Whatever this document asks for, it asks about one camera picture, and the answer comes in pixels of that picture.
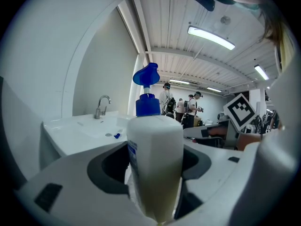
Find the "blue pump dispenser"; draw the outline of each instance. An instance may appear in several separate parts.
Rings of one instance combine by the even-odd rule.
[[[137,85],[143,85],[144,94],[140,95],[140,99],[136,101],[136,115],[160,115],[160,102],[155,95],[150,93],[150,86],[160,80],[157,72],[158,65],[149,63],[143,69],[137,71],[133,76],[133,81]]]

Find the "hair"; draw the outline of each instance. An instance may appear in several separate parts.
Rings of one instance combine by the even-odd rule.
[[[261,9],[260,16],[264,18],[264,33],[259,42],[263,39],[268,39],[278,46],[282,40],[282,25],[283,17],[276,5],[270,3],[259,4]]]

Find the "ceiling light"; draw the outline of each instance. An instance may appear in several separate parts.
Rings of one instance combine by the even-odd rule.
[[[201,38],[204,38],[207,40],[211,40],[212,42],[218,43],[230,50],[233,50],[235,48],[235,45],[233,43],[231,43],[230,41],[228,41],[212,32],[208,32],[204,29],[200,29],[200,28],[197,28],[194,26],[188,27],[188,34],[196,35],[198,37],[201,37]]]
[[[256,65],[254,66],[254,69],[257,70],[257,72],[265,79],[265,80],[268,80],[268,76],[267,74],[263,71],[263,69],[259,66],[259,65]]]
[[[213,91],[216,91],[216,92],[221,92],[221,90],[219,90],[219,89],[214,89],[214,88],[211,88],[211,87],[207,87],[207,89],[210,89],[210,90],[213,90]]]
[[[170,79],[169,81],[172,81],[172,82],[177,82],[177,83],[183,83],[183,84],[189,84],[189,82],[185,82],[185,81],[177,81],[177,80],[172,80]]]

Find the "ceiling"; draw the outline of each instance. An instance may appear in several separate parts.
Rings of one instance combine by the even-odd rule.
[[[263,78],[254,69],[257,64],[265,70],[270,82],[277,77],[273,44],[267,40],[258,42],[264,31],[259,12],[251,13],[217,1],[213,12],[195,0],[134,0],[134,3],[146,53],[150,62],[158,64],[161,82],[178,79],[228,94],[261,84]],[[231,19],[229,25],[221,23],[223,16]],[[227,38],[236,47],[228,50],[189,35],[189,25]]]

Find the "white sink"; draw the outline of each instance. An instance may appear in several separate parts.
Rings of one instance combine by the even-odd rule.
[[[43,122],[53,146],[61,156],[90,150],[127,140],[127,123],[134,116],[107,112],[100,119],[94,115],[80,115]]]

